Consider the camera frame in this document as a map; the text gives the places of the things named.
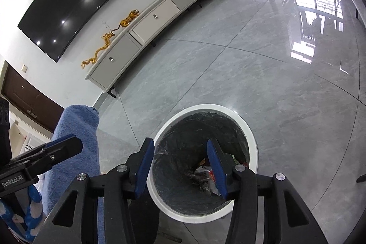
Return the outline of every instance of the wooden door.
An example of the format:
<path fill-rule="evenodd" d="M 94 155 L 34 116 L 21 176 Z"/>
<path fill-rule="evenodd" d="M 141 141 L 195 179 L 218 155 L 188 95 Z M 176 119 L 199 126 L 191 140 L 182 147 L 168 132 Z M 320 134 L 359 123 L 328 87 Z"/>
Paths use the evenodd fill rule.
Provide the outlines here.
<path fill-rule="evenodd" d="M 34 88 L 10 65 L 1 94 L 33 121 L 54 132 L 64 108 Z"/>

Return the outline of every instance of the trash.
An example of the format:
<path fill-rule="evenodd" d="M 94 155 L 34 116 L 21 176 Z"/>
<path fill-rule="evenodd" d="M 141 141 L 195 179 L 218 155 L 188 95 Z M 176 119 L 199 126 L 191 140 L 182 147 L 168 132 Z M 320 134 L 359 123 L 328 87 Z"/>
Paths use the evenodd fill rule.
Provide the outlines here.
<path fill-rule="evenodd" d="M 238 163 L 248 165 L 249 149 L 243 131 L 231 118 L 220 113 L 197 112 L 187 116 L 172 125 L 156 144 L 152 179 L 160 198 L 178 213 L 202 216 L 228 204 L 221 195 L 215 194 L 214 188 L 209 185 L 206 189 L 200 188 L 199 182 L 187 175 L 199 167 L 210 166 L 207 141 L 212 137 L 225 153 L 234 156 Z"/>
<path fill-rule="evenodd" d="M 186 175 L 194 181 L 194 185 L 199 186 L 207 194 L 221 195 L 216 187 L 215 177 L 210 166 L 200 166 L 194 172 L 188 171 Z"/>

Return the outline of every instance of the gray tile floor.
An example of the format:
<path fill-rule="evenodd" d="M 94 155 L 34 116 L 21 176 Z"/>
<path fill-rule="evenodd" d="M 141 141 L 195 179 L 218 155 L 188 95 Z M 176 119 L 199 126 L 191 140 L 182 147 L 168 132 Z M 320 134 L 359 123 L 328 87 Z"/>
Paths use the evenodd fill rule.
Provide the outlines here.
<path fill-rule="evenodd" d="M 223 105 L 253 130 L 259 174 L 285 173 L 329 243 L 343 243 L 366 207 L 366 183 L 356 184 L 366 173 L 365 38 L 352 0 L 204 1 L 142 53 L 118 98 L 102 104 L 102 171 L 182 109 Z M 162 215 L 160 224 L 183 244 L 209 244 L 225 242 L 229 222 Z"/>

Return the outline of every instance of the blue gripper pad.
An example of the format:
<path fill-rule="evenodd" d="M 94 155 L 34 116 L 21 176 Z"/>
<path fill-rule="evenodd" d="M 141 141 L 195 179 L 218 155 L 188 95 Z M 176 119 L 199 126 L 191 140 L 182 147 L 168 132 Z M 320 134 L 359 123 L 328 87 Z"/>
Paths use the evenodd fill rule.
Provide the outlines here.
<path fill-rule="evenodd" d="M 215 176 L 218 191 L 220 191 L 224 199 L 227 199 L 228 190 L 226 186 L 226 174 L 211 139 L 207 141 L 207 156 L 213 170 L 213 175 Z"/>
<path fill-rule="evenodd" d="M 135 180 L 136 198 L 138 198 L 143 193 L 146 186 L 146 180 L 148 178 L 150 166 L 154 158 L 154 152 L 155 152 L 154 140 L 151 138 L 146 138 L 141 147 L 140 152 L 143 152 L 145 147 L 147 147 L 145 154 L 136 172 L 136 180 Z"/>

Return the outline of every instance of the tile grout line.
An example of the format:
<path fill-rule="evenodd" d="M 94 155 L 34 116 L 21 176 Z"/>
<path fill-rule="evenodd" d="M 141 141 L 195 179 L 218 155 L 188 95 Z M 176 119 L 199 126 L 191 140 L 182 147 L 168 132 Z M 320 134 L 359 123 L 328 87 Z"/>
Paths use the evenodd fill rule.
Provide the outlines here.
<path fill-rule="evenodd" d="M 349 145 L 350 145 L 350 142 L 351 142 L 353 129 L 355 128 L 355 123 L 356 123 L 356 118 L 357 118 L 357 110 L 358 110 L 358 103 L 359 103 L 359 100 L 357 100 L 357 107 L 356 107 L 355 120 L 354 120 L 354 122 L 353 122 L 353 127 L 352 127 L 352 131 L 351 131 L 350 139 L 349 139 L 348 144 L 347 144 L 347 147 L 346 147 L 346 149 L 345 149 L 345 151 L 344 151 L 344 154 L 343 154 L 342 160 L 341 160 L 341 162 L 339 163 L 339 166 L 338 166 L 338 168 L 337 168 L 336 172 L 334 173 L 334 176 L 333 176 L 333 178 L 332 178 L 331 182 L 329 183 L 328 187 L 325 189 L 324 193 L 322 194 L 322 196 L 320 197 L 320 199 L 318 200 L 318 202 L 317 202 L 317 203 L 315 204 L 315 206 L 312 208 L 312 211 L 316 208 L 316 206 L 319 204 L 319 202 L 321 201 L 321 199 L 323 198 L 323 196 L 324 196 L 324 195 L 325 195 L 325 193 L 327 192 L 328 188 L 332 185 L 332 182 L 333 182 L 334 178 L 336 177 L 336 175 L 337 175 L 337 173 L 338 173 L 338 171 L 339 171 L 339 168 L 340 168 L 340 167 L 341 167 L 341 165 L 342 165 L 342 162 L 343 162 L 343 160 L 344 160 L 345 154 L 347 153 L 347 149 L 348 149 L 348 147 L 349 147 Z"/>
<path fill-rule="evenodd" d="M 177 101 L 177 103 L 170 109 L 170 111 L 167 113 L 167 115 L 169 115 L 169 113 L 176 107 L 176 105 L 178 105 L 178 103 L 182 100 L 182 98 L 188 93 L 188 91 L 191 90 L 191 88 L 193 87 L 194 84 L 196 84 L 196 82 L 202 77 L 202 75 L 208 70 L 208 68 L 215 62 L 215 60 L 221 55 L 221 53 L 226 49 L 227 46 L 222 46 L 222 45 L 215 45 L 215 46 L 221 46 L 224 47 L 224 49 L 219 53 L 219 55 L 217 55 L 217 57 L 210 63 L 210 65 L 203 71 L 203 73 L 197 78 L 197 80 L 195 80 L 195 82 L 191 85 L 191 87 L 183 94 L 183 96 Z M 157 127 L 159 127 L 159 125 L 165 120 L 165 118 L 159 122 L 159 124 L 154 128 L 153 132 L 156 130 Z"/>
<path fill-rule="evenodd" d="M 361 89 L 361 65 L 360 65 L 360 50 L 358 48 L 358 41 L 357 41 L 357 33 L 356 33 L 356 26 L 355 22 L 352 21 L 353 28 L 355 30 L 355 39 L 356 39 L 356 45 L 357 45 L 357 55 L 358 55 L 358 100 L 360 100 L 360 89 Z"/>
<path fill-rule="evenodd" d="M 227 46 L 227 48 L 230 48 L 230 49 L 235 49 L 235 50 L 240 50 L 240 51 L 244 51 L 244 52 L 248 52 L 248 53 L 252 53 L 252 54 L 256 54 L 256 55 L 261 55 L 261 56 L 264 56 L 264 57 L 267 57 L 267 58 L 271 58 L 271 59 L 274 59 L 274 60 L 277 60 L 277 61 L 281 61 L 283 63 L 287 63 L 281 59 L 277 59 L 277 58 L 273 58 L 273 57 L 270 57 L 270 56 L 267 56 L 267 55 L 264 55 L 264 54 L 260 54 L 260 53 L 256 53 L 256 52 L 252 52 L 252 51 L 249 51 L 249 50 L 244 50 L 244 49 L 239 49 L 239 48 L 235 48 L 235 47 L 229 47 Z"/>
<path fill-rule="evenodd" d="M 206 42 L 195 42 L 195 41 L 186 41 L 186 40 L 177 40 L 177 39 L 164 39 L 164 38 L 162 38 L 162 40 L 168 40 L 168 41 L 180 41 L 180 42 L 189 42 L 189 43 L 201 43 L 201 44 L 207 44 L 207 45 L 214 45 L 214 46 L 222 46 L 222 47 L 226 47 L 226 46 L 224 46 L 224 45 L 218 45 L 218 44 L 206 43 Z"/>
<path fill-rule="evenodd" d="M 191 236 L 193 237 L 193 239 L 196 240 L 196 242 L 199 244 L 199 242 L 197 241 L 197 239 L 194 237 L 194 235 L 191 233 L 191 231 L 189 230 L 189 228 L 186 226 L 185 223 L 183 223 L 183 225 L 186 227 L 186 229 L 188 230 L 188 232 L 191 234 Z"/>
<path fill-rule="evenodd" d="M 127 116 L 127 112 L 126 112 L 126 109 L 124 108 L 124 105 L 123 105 L 123 102 L 122 102 L 121 96 L 120 96 L 119 92 L 117 91 L 117 89 L 115 89 L 115 91 L 116 91 L 116 93 L 118 94 L 118 97 L 119 97 L 119 100 L 120 100 L 120 102 L 121 102 L 121 104 L 122 104 L 122 108 L 123 108 L 124 113 L 125 113 L 125 115 L 126 115 L 127 121 L 129 122 L 129 126 L 130 126 L 130 128 L 131 128 L 131 130 L 132 130 L 133 135 L 135 136 L 135 139 L 136 139 L 137 145 L 138 145 L 138 147 L 140 147 L 140 148 L 141 148 L 141 146 L 140 146 L 140 144 L 138 143 L 138 140 L 137 140 L 137 138 L 136 138 L 135 132 L 134 132 L 134 130 L 133 130 L 133 128 L 132 128 L 132 125 L 131 125 L 131 123 L 130 123 L 130 121 L 129 121 L 129 117 Z"/>
<path fill-rule="evenodd" d="M 323 80 L 325 80 L 325 81 L 327 81 L 327 82 L 329 82 L 329 83 L 333 84 L 334 86 L 338 87 L 339 89 L 342 89 L 344 92 L 348 93 L 350 96 L 352 96 L 353 98 L 355 98 L 355 99 L 358 101 L 358 98 L 356 98 L 354 95 L 350 94 L 348 91 L 344 90 L 342 87 L 339 87 L 337 84 L 334 84 L 333 82 L 331 82 L 331 81 L 329 81 L 329 80 L 327 80 L 327 79 L 325 79 L 325 78 L 323 78 L 323 77 L 321 77 L 321 76 L 319 76 L 319 75 L 315 74 L 315 73 L 314 73 L 314 71 L 311 71 L 311 72 L 312 72 L 315 76 L 317 76 L 317 77 L 319 77 L 319 78 L 321 78 L 321 79 L 323 79 Z"/>
<path fill-rule="evenodd" d="M 361 102 L 360 100 L 358 100 L 358 101 L 366 107 L 366 104 L 364 104 L 364 103 L 363 103 L 363 102 Z"/>
<path fill-rule="evenodd" d="M 176 107 L 176 105 L 178 105 L 178 103 L 182 100 L 182 98 L 188 93 L 188 91 L 191 90 L 191 88 L 193 87 L 194 84 L 197 83 L 197 81 L 203 76 L 203 74 L 208 70 L 208 68 L 216 61 L 216 59 L 221 55 L 221 53 L 227 48 L 227 46 L 222 46 L 224 47 L 224 49 L 222 49 L 222 51 L 219 53 L 219 55 L 217 55 L 217 57 L 210 63 L 210 65 L 203 71 L 203 73 L 197 78 L 197 80 L 195 80 L 195 82 L 191 85 L 191 87 L 183 94 L 183 96 L 177 101 L 177 103 L 174 105 L 174 107 L 172 107 L 172 109 L 169 111 L 169 113 Z"/>
<path fill-rule="evenodd" d="M 257 15 L 258 14 L 258 12 L 266 5 L 266 3 L 268 2 L 269 0 L 267 0 L 266 2 L 264 2 L 264 4 L 258 9 L 258 11 L 252 16 L 252 18 L 250 18 L 250 20 L 248 21 L 248 22 L 246 22 L 246 24 L 243 26 L 243 28 L 231 39 L 231 41 L 226 45 L 226 46 L 229 46 L 230 45 L 230 43 L 237 37 L 237 35 L 239 34 L 239 33 L 241 33 L 241 31 L 244 29 L 244 27 L 245 26 L 247 26 L 248 25 L 248 23 L 250 22 L 250 21 L 252 21 L 252 19 L 254 18 L 254 16 L 255 15 Z"/>

